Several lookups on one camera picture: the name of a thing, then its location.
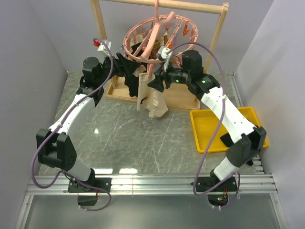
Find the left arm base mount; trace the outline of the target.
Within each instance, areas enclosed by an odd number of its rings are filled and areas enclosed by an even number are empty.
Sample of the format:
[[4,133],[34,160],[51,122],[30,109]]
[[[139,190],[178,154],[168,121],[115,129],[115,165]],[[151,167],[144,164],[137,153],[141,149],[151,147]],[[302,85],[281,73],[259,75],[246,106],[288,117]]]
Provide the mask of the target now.
[[[70,180],[68,185],[68,193],[77,194],[77,203],[79,208],[86,211],[99,211],[109,206],[112,196],[110,194],[112,179],[110,177],[95,178],[88,184],[78,180]],[[109,199],[103,207],[93,209],[101,195],[106,194]]]

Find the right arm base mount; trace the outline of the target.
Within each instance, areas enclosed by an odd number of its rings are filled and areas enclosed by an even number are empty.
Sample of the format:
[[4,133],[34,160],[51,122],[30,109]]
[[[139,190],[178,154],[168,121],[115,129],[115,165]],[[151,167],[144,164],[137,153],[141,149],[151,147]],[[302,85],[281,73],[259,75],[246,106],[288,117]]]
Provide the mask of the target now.
[[192,182],[191,186],[196,196],[206,195],[211,207],[221,210],[239,198],[240,183],[240,175],[223,181],[216,181],[212,177],[198,177],[195,185]]

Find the pink round clip hanger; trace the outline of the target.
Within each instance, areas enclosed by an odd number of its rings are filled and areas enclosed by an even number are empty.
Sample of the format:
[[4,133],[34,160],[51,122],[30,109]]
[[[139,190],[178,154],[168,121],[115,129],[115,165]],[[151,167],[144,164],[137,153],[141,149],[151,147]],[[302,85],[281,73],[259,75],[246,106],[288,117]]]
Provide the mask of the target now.
[[147,64],[147,73],[151,76],[159,49],[170,50],[174,46],[177,35],[188,36],[190,42],[198,39],[198,28],[187,17],[176,15],[174,11],[168,15],[160,15],[160,2],[153,2],[155,16],[148,18],[126,34],[122,49],[127,59]]

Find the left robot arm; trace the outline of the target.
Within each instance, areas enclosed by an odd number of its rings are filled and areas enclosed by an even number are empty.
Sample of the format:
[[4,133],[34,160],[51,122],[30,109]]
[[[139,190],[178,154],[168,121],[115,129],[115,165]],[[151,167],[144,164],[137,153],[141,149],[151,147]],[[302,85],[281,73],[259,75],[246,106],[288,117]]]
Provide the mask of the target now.
[[126,59],[117,53],[99,62],[96,57],[83,61],[82,77],[72,104],[64,114],[48,129],[40,129],[36,134],[38,162],[66,172],[86,192],[96,187],[95,172],[77,160],[72,137],[88,114],[100,102],[105,83],[113,76],[126,79],[133,76],[141,66],[139,62]]

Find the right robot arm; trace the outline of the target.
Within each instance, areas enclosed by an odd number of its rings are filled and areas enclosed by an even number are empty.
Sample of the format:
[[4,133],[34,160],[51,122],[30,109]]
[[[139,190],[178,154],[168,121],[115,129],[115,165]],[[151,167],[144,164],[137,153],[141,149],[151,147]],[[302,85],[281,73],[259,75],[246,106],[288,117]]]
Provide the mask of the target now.
[[222,190],[227,184],[226,178],[261,152],[266,130],[244,117],[228,99],[220,83],[212,75],[204,73],[202,57],[198,51],[183,52],[179,68],[170,63],[172,52],[169,48],[161,47],[156,57],[162,61],[162,66],[155,71],[155,79],[148,86],[163,92],[172,83],[187,85],[188,90],[219,119],[219,125],[227,130],[221,137],[228,147],[226,156],[211,171],[208,182],[208,187]]

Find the beige boxer underwear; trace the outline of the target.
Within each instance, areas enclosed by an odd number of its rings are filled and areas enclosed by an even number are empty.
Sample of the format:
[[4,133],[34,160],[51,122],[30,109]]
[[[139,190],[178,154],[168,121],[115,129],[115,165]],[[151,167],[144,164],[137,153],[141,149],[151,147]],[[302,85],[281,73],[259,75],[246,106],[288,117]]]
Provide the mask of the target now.
[[148,73],[139,74],[137,110],[142,107],[148,109],[148,116],[151,118],[162,117],[168,111],[163,94],[148,86],[148,83],[154,79],[153,73],[151,76],[148,76]]

